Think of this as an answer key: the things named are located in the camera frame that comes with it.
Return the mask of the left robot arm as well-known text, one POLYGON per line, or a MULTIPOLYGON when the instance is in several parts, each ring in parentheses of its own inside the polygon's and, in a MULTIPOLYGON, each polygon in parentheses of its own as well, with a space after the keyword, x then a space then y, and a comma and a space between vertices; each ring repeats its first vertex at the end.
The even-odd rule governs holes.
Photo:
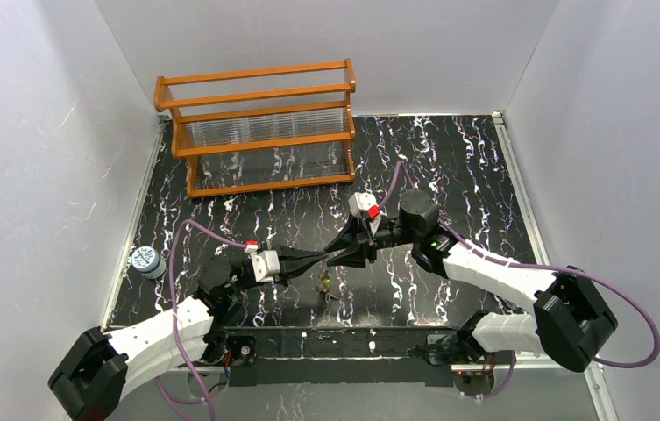
POLYGON ((323 251, 258 246, 242 260, 212 259, 195 293, 172 310, 112 332, 84 331, 47 386, 73 420, 104 420, 134 389, 174 367, 228 353, 224 324, 248 289, 288 281, 324 260, 323 251))

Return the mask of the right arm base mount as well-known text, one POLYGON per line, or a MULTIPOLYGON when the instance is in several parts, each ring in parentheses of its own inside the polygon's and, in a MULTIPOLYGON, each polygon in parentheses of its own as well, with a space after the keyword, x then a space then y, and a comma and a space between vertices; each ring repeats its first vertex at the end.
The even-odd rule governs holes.
POLYGON ((475 382, 488 383, 495 388, 495 371, 504 368, 506 375, 514 370, 515 354, 509 351, 485 351, 476 345, 473 336, 458 332, 432 333, 424 341, 408 351, 410 356, 422 358, 431 366, 465 366, 455 368, 454 373, 465 386, 475 382))

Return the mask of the silver keyring holder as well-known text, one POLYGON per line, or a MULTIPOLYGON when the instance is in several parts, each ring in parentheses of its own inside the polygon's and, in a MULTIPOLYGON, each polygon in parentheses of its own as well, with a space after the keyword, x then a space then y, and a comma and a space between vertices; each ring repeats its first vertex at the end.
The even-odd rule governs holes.
POLYGON ((320 275, 317 277, 316 291, 327 301, 339 298, 332 293, 332 267, 322 262, 320 275))

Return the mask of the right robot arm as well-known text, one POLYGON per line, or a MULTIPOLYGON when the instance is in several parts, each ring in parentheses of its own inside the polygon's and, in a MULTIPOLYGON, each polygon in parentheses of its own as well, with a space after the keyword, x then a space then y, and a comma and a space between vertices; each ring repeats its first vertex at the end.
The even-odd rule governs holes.
POLYGON ((329 266, 365 268, 379 250, 410 245, 423 270, 492 292, 520 308, 510 315, 480 310, 454 333, 420 346, 434 364, 531 352, 582 372, 617 329, 602 295, 578 270, 529 268, 459 239, 443 226, 439 207, 422 190, 404 192, 393 218, 369 194, 354 194, 350 205, 347 223, 325 247, 333 255, 329 266))

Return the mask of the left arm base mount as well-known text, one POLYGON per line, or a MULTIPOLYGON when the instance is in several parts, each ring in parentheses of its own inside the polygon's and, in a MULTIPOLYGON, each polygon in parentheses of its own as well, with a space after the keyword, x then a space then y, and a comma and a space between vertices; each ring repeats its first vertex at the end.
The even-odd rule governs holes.
POLYGON ((250 367, 257 359, 257 338, 241 331, 217 330, 183 345, 196 367, 250 367))

